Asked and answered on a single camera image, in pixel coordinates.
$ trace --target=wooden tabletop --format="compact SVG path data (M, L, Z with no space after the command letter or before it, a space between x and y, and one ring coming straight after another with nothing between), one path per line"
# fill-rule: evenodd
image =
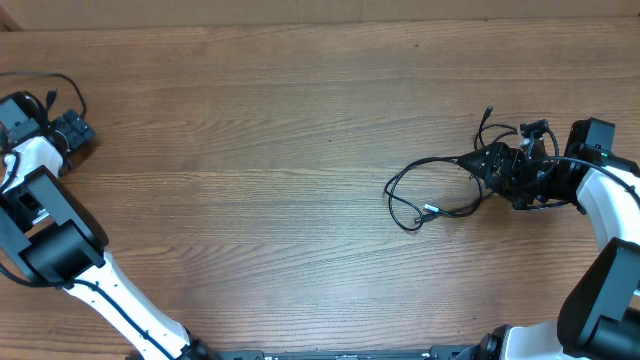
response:
M490 122L548 119L561 149L574 121L613 122L616 154L640 160L639 33L639 18L2 33L0 69L76 80L99 139L63 183L130 279L212 348L410 349L557 317L598 251L574 208L499 198L405 233L385 182L471 151L488 104ZM50 79L0 94L56 87L52 112L78 107ZM399 193L476 196L446 164ZM0 358L132 350L63 292L0 284Z

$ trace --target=robotic arm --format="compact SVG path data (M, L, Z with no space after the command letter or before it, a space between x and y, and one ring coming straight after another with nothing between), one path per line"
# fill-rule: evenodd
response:
M0 247L28 280L1 264L0 272L20 285L56 287L84 301L144 359L358 358L213 353L165 316L122 273L105 250L109 240L104 230L58 181L69 156L95 133L84 121L85 111L69 110L49 122L47 100L44 107L27 92L0 99L0 143L8 169L0 187ZM614 125L597 119L574 124L564 157L546 121L523 124L520 130L521 149L494 142L460 157L458 165L516 209L531 207L534 200L541 207L550 199L575 204L594 226L600 256L565 302L557 323L505 325L478 345L434 346L395 358L640 359L640 312L628 307L640 282L640 198L634 188L640 186L638 166L611 152ZM554 141L555 157L546 155L544 134ZM367 358L377 356L388 358Z

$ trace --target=wood grain surface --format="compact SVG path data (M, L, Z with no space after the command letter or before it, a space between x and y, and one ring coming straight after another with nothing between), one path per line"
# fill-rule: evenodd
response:
M555 318L597 246L573 208L498 198L408 234L385 182L469 152L488 104L493 122L548 119L561 148L574 121L613 122L615 152L640 159L639 32L612 18L2 33L0 68L77 81L99 139L63 182L134 283L211 347L409 349ZM55 80L0 93L55 87L54 113L78 106ZM467 180L436 165L399 193L447 207L475 196ZM76 299L0 282L0 358L132 350Z

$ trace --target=wooden table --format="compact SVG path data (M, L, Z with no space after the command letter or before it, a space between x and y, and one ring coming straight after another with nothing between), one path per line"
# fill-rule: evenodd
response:
M2 33L0 69L46 69L84 92L97 149L63 182L128 276L216 349L409 349L474 343L557 316L597 255L588 219L490 199L417 234L384 183L457 155L490 121L614 122L640 159L640 19ZM64 83L3 79L1 93ZM402 194L472 199L455 167ZM404 219L412 214L403 213ZM89 307L1 280L2 359L122 359Z

